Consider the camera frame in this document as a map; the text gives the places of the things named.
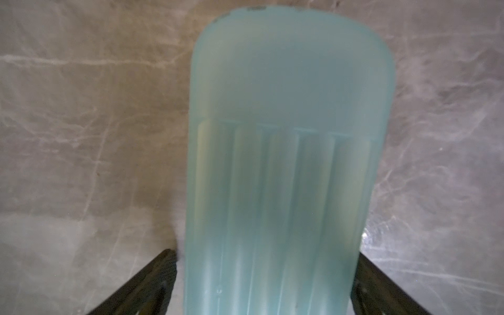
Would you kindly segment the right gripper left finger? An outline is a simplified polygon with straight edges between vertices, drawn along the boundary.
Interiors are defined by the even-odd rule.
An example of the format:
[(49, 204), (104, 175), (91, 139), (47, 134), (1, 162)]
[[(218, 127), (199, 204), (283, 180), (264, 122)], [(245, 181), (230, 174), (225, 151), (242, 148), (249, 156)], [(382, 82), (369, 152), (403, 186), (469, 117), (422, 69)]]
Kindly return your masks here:
[(177, 253), (166, 249), (90, 314), (166, 314), (177, 277)]

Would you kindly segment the teal translucent pencil case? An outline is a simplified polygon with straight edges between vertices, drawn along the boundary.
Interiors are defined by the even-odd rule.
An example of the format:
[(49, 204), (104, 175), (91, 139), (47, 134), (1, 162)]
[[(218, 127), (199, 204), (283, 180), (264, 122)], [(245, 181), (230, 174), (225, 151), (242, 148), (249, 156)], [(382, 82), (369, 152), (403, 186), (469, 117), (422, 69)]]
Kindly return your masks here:
[(190, 69), (186, 314), (345, 314), (395, 63), (338, 14), (243, 7)]

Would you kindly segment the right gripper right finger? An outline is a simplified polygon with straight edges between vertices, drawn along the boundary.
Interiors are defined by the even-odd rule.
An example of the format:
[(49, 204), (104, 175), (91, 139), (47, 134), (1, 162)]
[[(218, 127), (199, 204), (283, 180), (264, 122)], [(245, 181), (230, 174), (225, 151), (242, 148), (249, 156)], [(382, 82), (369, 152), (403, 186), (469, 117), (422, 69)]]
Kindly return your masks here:
[(358, 257), (350, 300), (359, 315), (430, 315), (363, 254)]

